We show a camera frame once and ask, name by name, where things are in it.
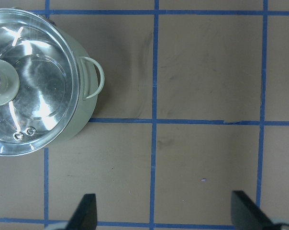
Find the white pot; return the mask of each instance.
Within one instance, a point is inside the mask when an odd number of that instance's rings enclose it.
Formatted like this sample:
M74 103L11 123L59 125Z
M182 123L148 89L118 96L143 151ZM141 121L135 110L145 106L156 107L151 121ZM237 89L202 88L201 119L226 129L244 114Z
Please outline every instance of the white pot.
M101 65L74 38L39 15L0 9L1 156L72 138L103 85Z

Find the lid knob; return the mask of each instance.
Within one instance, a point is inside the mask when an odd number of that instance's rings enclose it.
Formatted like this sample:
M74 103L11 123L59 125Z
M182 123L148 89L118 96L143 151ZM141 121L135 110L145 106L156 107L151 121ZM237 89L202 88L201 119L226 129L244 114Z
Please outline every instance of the lid knob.
M19 91L19 75L7 61L0 60L0 105L11 102Z

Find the white side handle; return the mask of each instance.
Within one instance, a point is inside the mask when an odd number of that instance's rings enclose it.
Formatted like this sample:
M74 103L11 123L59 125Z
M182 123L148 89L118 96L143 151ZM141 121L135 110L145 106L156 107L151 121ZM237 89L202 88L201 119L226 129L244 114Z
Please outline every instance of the white side handle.
M94 64L98 68L99 73L100 73L100 85L98 86L97 90L94 93L92 93L92 94L90 94L84 98L84 99L89 99L89 98L92 98L94 96L97 96L102 91L103 86L104 86L104 82L105 82L104 71L102 69L102 66L95 59L92 59L90 57L80 57L80 58Z

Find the transparent glass lid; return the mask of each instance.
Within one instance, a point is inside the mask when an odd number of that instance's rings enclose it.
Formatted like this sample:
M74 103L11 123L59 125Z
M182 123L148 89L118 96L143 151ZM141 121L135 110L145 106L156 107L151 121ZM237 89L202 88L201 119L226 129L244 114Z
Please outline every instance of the transparent glass lid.
M36 151L75 111L78 68L54 26L33 13L0 9L0 155Z

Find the blue tape grid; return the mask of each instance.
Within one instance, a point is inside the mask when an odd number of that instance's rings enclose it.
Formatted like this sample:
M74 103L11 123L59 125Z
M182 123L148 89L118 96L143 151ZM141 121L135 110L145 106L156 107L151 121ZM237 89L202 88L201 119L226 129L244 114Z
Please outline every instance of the blue tape grid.
M50 0L45 0L44 10L35 10L35 13L44 14L100 14L100 15L154 15L154 43L153 43L153 99L152 99L152 119L133 118L91 118L89 122L99 123L139 123L152 124L152 154L151 154L151 186L150 186L150 217L149 223L131 222L98 222L99 226L114 227L136 227L136 228L174 228L174 229L216 229L233 230L231 225L196 225L196 224L163 224L154 222L155 204L155 175L156 175L156 133L157 124L187 124L187 125L247 125L259 126L259 149L258 149L258 169L256 204L260 205L261 198L261 178L263 166L264 148L264 127L265 126L289 126L289 121L265 121L266 102L266 68L267 68L267 21L269 15L289 16L289 11L269 11L268 0L263 0L262 11L220 11L220 10L160 10L159 0L155 0L154 10L51 10ZM157 119L157 65L158 65L158 19L164 14L197 14L197 15L262 15L263 16L263 40L262 40L262 95L259 121L239 121L228 123L223 120L189 120L189 119ZM49 220L49 150L44 149L44 219L22 219L22 218L0 218L0 222L6 223L33 223L44 224L60 222L59 220Z

